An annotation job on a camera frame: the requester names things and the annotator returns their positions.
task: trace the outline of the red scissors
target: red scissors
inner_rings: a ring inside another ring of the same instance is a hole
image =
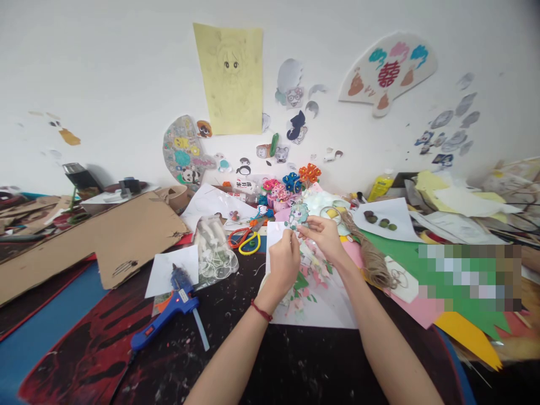
[[[240,254],[244,255],[244,256],[249,256],[251,254],[254,254],[255,252],[257,252],[260,248],[260,234],[259,234],[259,229],[261,228],[261,226],[263,225],[264,221],[260,221],[257,223],[257,225],[255,226],[252,226],[250,228],[242,228],[242,229],[237,229],[236,231],[233,231],[231,232],[231,234],[229,235],[229,239],[228,239],[228,243],[229,243],[229,246],[233,249],[237,249],[238,248],[238,251],[240,252]],[[244,232],[244,235],[242,236],[242,238],[240,238],[238,241],[236,241],[236,243],[234,243],[232,241],[232,236],[236,233],[239,233],[239,232]],[[250,233],[253,233],[253,236],[251,236],[249,239],[246,239],[248,237],[248,235]],[[255,249],[253,250],[250,250],[250,251],[245,251],[245,250],[242,250],[242,248],[248,244],[251,240],[257,238],[257,246],[255,247]]]

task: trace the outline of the red chinese character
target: red chinese character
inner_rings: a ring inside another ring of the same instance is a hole
[[[399,63],[393,62],[393,63],[386,63],[380,73],[379,73],[379,84],[381,87],[388,87],[392,83],[394,83],[394,80],[399,75]]]

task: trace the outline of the plastic bag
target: plastic bag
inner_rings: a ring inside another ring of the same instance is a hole
[[[195,291],[238,271],[238,258],[227,243],[227,235],[217,215],[201,218],[193,243],[199,247],[199,283],[193,286]]]

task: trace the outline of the bracelet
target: bracelet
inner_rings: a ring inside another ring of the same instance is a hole
[[[265,311],[263,311],[262,309],[259,309],[259,307],[255,305],[255,300],[253,298],[251,299],[251,306],[255,308],[257,312],[260,313],[262,317],[266,319],[268,322],[271,322],[274,319],[272,315],[268,315]]]

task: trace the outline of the yellow paper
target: yellow paper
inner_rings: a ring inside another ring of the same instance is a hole
[[[435,205],[439,211],[459,214],[459,212],[453,210],[435,196],[435,190],[442,190],[448,187],[449,186],[439,176],[433,174],[432,172],[424,170],[418,173],[418,183],[416,185],[416,189],[422,194],[424,199],[427,202],[431,202],[433,205]],[[502,197],[500,197],[499,194],[493,192],[474,192],[473,194],[485,200],[496,201],[503,204],[506,202]],[[502,223],[508,223],[506,214],[503,212],[493,214],[491,218],[501,221]]]
[[[495,370],[502,368],[501,360],[485,333],[457,312],[443,313],[435,325]]]
[[[212,132],[260,134],[263,116],[262,29],[193,24]]]

